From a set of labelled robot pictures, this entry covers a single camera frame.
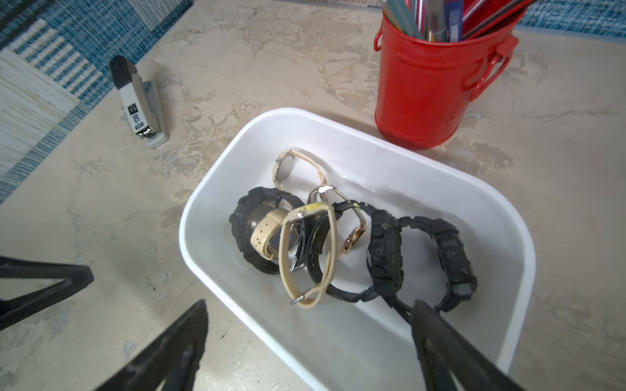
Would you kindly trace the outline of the white plastic storage box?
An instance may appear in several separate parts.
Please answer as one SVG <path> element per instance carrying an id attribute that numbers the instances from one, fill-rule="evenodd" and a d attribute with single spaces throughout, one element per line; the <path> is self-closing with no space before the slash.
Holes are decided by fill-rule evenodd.
<path id="1" fill-rule="evenodd" d="M 252 267 L 228 221 L 250 189 L 272 183 L 283 151 L 311 155 L 349 197 L 394 216 L 442 218 L 459 231 L 478 280 L 445 320 L 502 371 L 518 345 L 536 252 L 513 205 L 484 181 L 301 109 L 275 109 L 244 126 L 191 195 L 179 228 L 189 269 L 317 390 L 421 390 L 409 325 L 382 300 L 325 297 L 294 306 L 280 277 Z"/>

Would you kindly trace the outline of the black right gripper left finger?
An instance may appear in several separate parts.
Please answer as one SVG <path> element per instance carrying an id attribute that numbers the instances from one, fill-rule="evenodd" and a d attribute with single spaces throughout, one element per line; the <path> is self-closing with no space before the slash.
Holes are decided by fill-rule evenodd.
<path id="1" fill-rule="evenodd" d="M 208 311 L 200 300 L 98 389 L 192 390 L 208 331 Z"/>

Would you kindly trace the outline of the black chunky watch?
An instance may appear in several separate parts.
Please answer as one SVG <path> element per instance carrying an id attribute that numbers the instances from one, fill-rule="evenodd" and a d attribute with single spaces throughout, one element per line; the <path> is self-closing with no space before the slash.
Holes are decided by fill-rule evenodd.
<path id="1" fill-rule="evenodd" d="M 279 275 L 279 266 L 272 260 L 262 257 L 250 242 L 256 225 L 272 210 L 286 203 L 293 209 L 303 206 L 303 202 L 291 193 L 276 188 L 256 187 L 238 200 L 237 207 L 229 217 L 231 233 L 244 259 L 260 272 Z"/>

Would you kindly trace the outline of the beige strap watch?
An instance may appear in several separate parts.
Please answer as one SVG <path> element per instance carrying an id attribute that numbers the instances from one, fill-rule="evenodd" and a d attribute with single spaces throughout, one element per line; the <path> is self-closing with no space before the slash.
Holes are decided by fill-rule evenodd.
<path id="1" fill-rule="evenodd" d="M 307 202 L 324 202 L 327 204 L 338 203 L 348 200 L 349 197 L 334 185 L 319 185 L 314 187 L 308 194 Z M 339 244 L 338 255 L 348 254 L 357 241 L 367 231 L 367 220 L 360 210 L 347 210 L 343 220 L 338 223 L 338 234 L 342 237 Z"/>

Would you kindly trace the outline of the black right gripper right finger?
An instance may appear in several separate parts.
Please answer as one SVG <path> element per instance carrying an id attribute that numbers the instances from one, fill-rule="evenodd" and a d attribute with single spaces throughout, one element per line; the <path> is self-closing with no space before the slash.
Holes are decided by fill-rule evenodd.
<path id="1" fill-rule="evenodd" d="M 415 301 L 410 325 L 427 390 L 521 389 L 425 301 Z"/>

